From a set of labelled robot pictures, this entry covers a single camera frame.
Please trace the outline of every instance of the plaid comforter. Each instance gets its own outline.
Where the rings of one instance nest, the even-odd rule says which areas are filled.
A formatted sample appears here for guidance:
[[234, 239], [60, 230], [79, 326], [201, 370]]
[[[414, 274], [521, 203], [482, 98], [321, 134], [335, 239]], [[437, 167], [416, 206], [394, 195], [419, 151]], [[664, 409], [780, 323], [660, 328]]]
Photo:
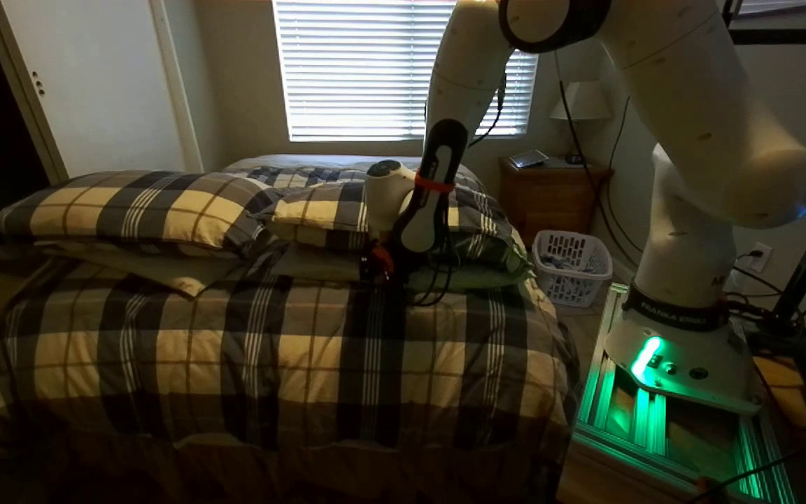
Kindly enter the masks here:
[[75, 428], [563, 458], [577, 361], [535, 277], [412, 305], [374, 286], [278, 277], [281, 255], [195, 300], [51, 262], [0, 316], [0, 452]]

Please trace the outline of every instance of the green light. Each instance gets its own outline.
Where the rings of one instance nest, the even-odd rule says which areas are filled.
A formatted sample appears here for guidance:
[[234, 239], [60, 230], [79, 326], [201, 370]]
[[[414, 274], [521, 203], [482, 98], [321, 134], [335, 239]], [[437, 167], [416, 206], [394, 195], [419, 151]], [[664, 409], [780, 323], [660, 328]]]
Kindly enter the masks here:
[[630, 374], [643, 382], [649, 361], [656, 358], [656, 353], [660, 350], [664, 340], [660, 337], [649, 337], [643, 350], [639, 353], [639, 358], [632, 361]]

